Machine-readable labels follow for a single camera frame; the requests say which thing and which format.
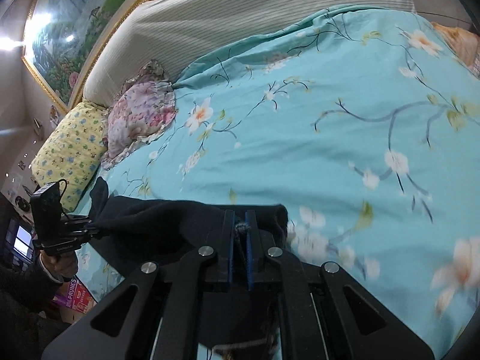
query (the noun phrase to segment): blue floral duvet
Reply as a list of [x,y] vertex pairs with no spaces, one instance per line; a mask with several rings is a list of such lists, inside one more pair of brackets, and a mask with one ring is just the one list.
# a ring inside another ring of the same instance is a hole
[[[292,251],[339,262],[445,354],[480,300],[480,82],[427,21],[333,7],[199,58],[174,89],[170,129],[99,172],[113,193],[284,204]],[[121,281],[79,257],[97,300]]]

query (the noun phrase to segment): human hand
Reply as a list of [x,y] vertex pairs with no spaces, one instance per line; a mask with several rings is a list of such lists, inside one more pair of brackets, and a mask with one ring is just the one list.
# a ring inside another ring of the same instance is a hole
[[74,251],[69,251],[60,256],[48,256],[41,250],[40,258],[45,268],[52,275],[60,274],[64,278],[72,278],[78,272],[78,259]]

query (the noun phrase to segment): upholstered headboard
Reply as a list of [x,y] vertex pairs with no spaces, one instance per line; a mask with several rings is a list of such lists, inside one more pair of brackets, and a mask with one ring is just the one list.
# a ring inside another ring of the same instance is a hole
[[174,81],[207,52],[250,35],[275,32],[340,3],[414,10],[412,0],[150,1],[136,8],[112,36],[88,76],[83,95],[110,105],[124,80],[150,59],[157,59]]

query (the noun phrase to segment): framed painting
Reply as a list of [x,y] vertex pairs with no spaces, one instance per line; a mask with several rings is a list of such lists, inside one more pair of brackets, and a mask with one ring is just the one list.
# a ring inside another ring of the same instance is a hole
[[108,40],[148,0],[33,0],[22,60],[54,104],[66,113]]

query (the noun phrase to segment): pink floral pillow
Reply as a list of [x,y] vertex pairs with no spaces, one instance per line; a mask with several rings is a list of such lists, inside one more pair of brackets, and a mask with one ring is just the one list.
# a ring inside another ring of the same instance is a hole
[[157,61],[148,62],[128,80],[109,109],[104,143],[106,169],[128,157],[143,144],[160,137],[174,120],[175,95],[169,77]]

